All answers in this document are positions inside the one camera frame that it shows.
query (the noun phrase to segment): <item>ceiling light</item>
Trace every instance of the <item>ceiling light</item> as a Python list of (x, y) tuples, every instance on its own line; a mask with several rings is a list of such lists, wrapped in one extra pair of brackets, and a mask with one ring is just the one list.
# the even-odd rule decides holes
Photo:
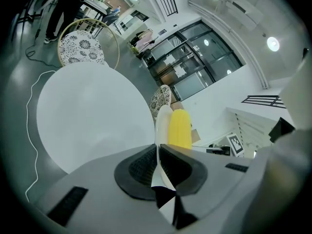
[(274, 37), (269, 37), (267, 40), (267, 44), (269, 49), (271, 49), (272, 51), (277, 51), (279, 50), (279, 42), (276, 38)]

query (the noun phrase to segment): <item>black pants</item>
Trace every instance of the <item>black pants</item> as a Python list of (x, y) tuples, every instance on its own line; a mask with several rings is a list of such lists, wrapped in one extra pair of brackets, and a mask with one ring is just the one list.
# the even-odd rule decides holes
[(50, 17), (48, 28), (45, 33), (46, 36), (50, 38), (54, 36), (59, 19), (64, 13), (64, 22), (59, 30), (59, 32), (62, 32), (70, 23), (74, 21), (81, 6), (82, 2), (80, 0), (59, 0)]

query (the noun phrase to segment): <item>chair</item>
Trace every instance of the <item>chair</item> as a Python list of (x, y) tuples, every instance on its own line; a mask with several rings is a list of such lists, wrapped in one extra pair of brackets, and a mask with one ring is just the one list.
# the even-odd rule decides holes
[(149, 108), (151, 110), (153, 120), (157, 119), (158, 112), (163, 105), (170, 106), (171, 104), (171, 90), (168, 85), (162, 85), (152, 96)]
[(61, 65), (65, 66), (80, 61), (106, 64), (103, 48), (96, 38), (99, 33), (101, 33), (101, 38), (104, 38), (107, 48), (111, 48), (112, 44), (117, 44), (118, 58), (114, 67), (116, 69), (119, 63), (117, 38), (105, 23), (91, 18), (74, 21), (61, 33), (58, 40), (58, 59)]

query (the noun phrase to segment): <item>white round table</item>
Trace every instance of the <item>white round table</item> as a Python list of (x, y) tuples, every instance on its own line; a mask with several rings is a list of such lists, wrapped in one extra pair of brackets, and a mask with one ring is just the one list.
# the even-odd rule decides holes
[(141, 93), (116, 70), (93, 62), (67, 65), (49, 78), (38, 100), (37, 126), (47, 153), (67, 173), (155, 140)]

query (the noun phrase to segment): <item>gray floor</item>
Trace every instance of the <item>gray floor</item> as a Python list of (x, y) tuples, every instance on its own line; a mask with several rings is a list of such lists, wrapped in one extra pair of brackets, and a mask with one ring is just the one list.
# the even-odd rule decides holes
[[(43, 44), (45, 29), (52, 10), (46, 12), (41, 24), (41, 33), (36, 41), (36, 54), (32, 58), (44, 60), (49, 64), (59, 66), (57, 57), (57, 42)], [(0, 134), (3, 147), (2, 160), (7, 172), (7, 177), (17, 196), (25, 200), (25, 190), (36, 179), (34, 162), (36, 152), (32, 148), (26, 133), (26, 103), (30, 97), (30, 87), (45, 71), (57, 70), (47, 67), (42, 63), (30, 61), (25, 56), (25, 49), (33, 44), (34, 36), (39, 27), (39, 19), (32, 24), (26, 23), (23, 35), (21, 24), (15, 34), (13, 42), (8, 41), (1, 55), (0, 76)], [(117, 59), (116, 48), (103, 48), (106, 61), (113, 65)], [(126, 46), (120, 43), (120, 61), (117, 71), (128, 78), (149, 101), (157, 85), (149, 71), (145, 69)], [(38, 182), (28, 193), (30, 202), (38, 198), (54, 182), (66, 175), (46, 153), (38, 135), (36, 125), (36, 106), (38, 97), (45, 82), (52, 74), (43, 75), (33, 89), (33, 98), (29, 104), (29, 133), (39, 151), (37, 169)]]

